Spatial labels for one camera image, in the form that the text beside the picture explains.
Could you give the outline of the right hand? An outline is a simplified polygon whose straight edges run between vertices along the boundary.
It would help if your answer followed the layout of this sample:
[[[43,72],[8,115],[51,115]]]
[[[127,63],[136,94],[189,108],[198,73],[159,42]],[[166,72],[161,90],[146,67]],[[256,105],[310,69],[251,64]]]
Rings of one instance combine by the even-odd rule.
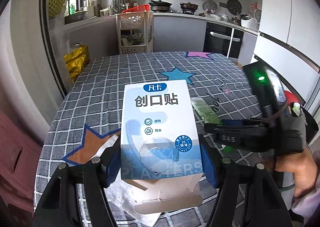
[[[316,186],[319,169],[309,149],[296,154],[282,155],[277,158],[275,170],[291,172],[295,183],[295,198],[308,194]]]

